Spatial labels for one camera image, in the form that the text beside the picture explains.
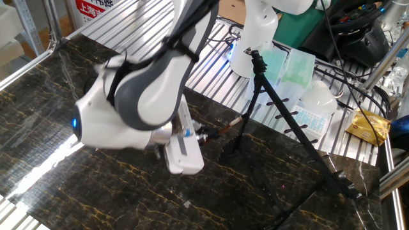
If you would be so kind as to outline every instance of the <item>red sign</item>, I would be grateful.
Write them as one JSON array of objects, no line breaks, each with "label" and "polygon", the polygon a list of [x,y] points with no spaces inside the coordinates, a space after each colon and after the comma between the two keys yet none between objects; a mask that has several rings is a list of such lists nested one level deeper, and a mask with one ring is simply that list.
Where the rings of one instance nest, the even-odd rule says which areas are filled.
[{"label": "red sign", "polygon": [[75,0],[75,3],[77,4],[77,9],[83,15],[89,16],[91,18],[95,18],[96,16],[100,15],[102,12],[105,11],[105,9],[97,7],[91,3],[87,3],[84,0]]}]

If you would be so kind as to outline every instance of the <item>metal pole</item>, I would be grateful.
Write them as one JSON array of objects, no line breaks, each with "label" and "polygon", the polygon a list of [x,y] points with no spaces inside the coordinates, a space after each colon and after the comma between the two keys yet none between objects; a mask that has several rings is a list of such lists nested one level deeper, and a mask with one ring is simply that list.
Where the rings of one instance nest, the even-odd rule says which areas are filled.
[{"label": "metal pole", "polygon": [[384,199],[395,189],[409,181],[409,158],[402,161],[391,172],[388,172],[380,182],[380,196]]},{"label": "metal pole", "polygon": [[58,48],[59,44],[63,40],[63,32],[61,31],[61,26],[59,25],[59,18],[57,15],[56,5],[54,0],[42,0],[45,14],[47,20],[49,21],[50,34],[52,36],[52,41],[50,41],[49,48]]},{"label": "metal pole", "polygon": [[68,19],[70,20],[71,29],[74,32],[78,29],[78,27],[74,20],[74,12],[72,11],[71,0],[65,0],[64,2],[65,2],[66,14],[68,15]]},{"label": "metal pole", "polygon": [[397,40],[395,45],[391,48],[389,53],[384,57],[382,62],[376,68],[376,70],[371,74],[368,80],[361,85],[359,88],[363,89],[366,93],[370,92],[376,83],[383,77],[388,68],[396,60],[396,54],[409,44],[409,29],[405,29],[402,36]]}]

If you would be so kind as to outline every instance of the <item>metal rack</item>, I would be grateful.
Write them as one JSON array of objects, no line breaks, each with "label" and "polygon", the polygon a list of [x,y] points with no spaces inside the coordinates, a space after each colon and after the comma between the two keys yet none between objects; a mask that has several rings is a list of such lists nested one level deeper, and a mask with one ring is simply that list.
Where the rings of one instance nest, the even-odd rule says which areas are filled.
[{"label": "metal rack", "polygon": [[28,9],[26,0],[13,0],[13,3],[24,28],[21,35],[26,39],[34,53],[39,56],[44,53],[45,50],[41,43],[40,36],[38,36],[37,28]]}]

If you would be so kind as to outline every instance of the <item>yellow packet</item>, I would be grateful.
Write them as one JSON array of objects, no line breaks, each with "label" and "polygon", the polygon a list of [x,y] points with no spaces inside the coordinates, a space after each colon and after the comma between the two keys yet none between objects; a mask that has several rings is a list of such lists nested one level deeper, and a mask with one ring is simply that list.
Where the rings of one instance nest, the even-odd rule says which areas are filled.
[{"label": "yellow packet", "polygon": [[[368,117],[376,131],[379,139],[379,145],[382,145],[388,136],[390,121],[381,116],[373,114],[372,112],[366,110],[363,111],[365,112],[365,115]],[[364,115],[359,109],[351,114],[349,127],[346,129],[346,131],[376,146],[376,137],[373,133],[371,125],[369,125],[368,121],[365,119]]]}]

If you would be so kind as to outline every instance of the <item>cardboard box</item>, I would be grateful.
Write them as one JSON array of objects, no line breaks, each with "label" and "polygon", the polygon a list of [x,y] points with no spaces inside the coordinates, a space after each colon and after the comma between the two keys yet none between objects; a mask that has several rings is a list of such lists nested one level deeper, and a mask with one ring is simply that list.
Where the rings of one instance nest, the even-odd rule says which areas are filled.
[{"label": "cardboard box", "polygon": [[237,23],[245,22],[244,0],[220,0],[219,15]]}]

